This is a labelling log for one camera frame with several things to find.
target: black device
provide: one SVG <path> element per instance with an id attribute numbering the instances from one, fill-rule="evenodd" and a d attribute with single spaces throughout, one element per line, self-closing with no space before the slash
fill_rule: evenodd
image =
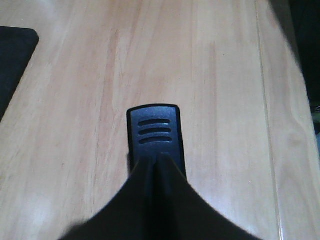
<path id="1" fill-rule="evenodd" d="M 0 122 L 38 41 L 33 29 L 0 26 Z"/>
<path id="2" fill-rule="evenodd" d="M 130 169 L 142 157 L 168 154 L 186 177 L 184 144 L 179 107 L 150 104 L 131 108 L 126 113 Z"/>

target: grille slot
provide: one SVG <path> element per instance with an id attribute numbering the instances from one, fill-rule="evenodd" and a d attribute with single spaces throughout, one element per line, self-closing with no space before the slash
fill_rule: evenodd
<path id="1" fill-rule="evenodd" d="M 153 136 L 153 137 L 147 137 L 144 139 L 141 139 L 139 141 L 140 144 L 148 144 L 153 142 L 171 142 L 172 138 L 167 136 Z"/>
<path id="2" fill-rule="evenodd" d="M 171 133 L 171 129 L 166 127 L 154 127 L 154 128 L 148 128 L 148 129 L 139 131 L 140 136 L 145 134 L 156 134 L 156 133 Z"/>
<path id="3" fill-rule="evenodd" d="M 140 127 L 146 126 L 146 125 L 151 125 L 151 124 L 169 124 L 171 121 L 169 119 L 150 119 L 150 120 L 145 120 L 141 121 L 138 123 Z"/>

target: wooden floor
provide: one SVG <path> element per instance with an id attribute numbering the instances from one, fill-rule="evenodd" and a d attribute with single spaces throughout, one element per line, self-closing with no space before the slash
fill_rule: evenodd
<path id="1" fill-rule="evenodd" d="M 212 207 L 264 240 L 319 240 L 308 98 L 272 2 L 2 0 L 0 25 L 40 41 L 0 124 L 0 239 L 92 217 L 128 177 L 126 110 L 170 103 Z"/>

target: ventilation slot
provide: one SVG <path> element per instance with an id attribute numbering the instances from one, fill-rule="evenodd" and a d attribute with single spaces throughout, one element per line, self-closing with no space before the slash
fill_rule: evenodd
<path id="1" fill-rule="evenodd" d="M 171 133 L 171 129 L 170 128 L 164 128 L 164 127 L 148 128 L 148 129 L 145 129 L 145 130 L 141 130 L 139 132 L 139 135 L 155 134 L 155 133 Z"/>
<path id="2" fill-rule="evenodd" d="M 171 142 L 172 138 L 167 136 L 154 136 L 154 137 L 148 137 L 144 138 L 139 141 L 140 144 L 148 144 L 153 142 Z"/>
<path id="3" fill-rule="evenodd" d="M 151 124 L 169 124 L 170 120 L 169 119 L 150 119 L 146 121 L 141 121 L 138 123 L 140 127 L 145 126 L 145 125 L 151 125 Z"/>

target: black mouse pad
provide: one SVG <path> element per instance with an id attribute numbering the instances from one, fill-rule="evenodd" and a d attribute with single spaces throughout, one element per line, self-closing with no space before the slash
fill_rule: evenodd
<path id="1" fill-rule="evenodd" d="M 0 122 L 38 42 L 33 29 L 0 26 Z"/>

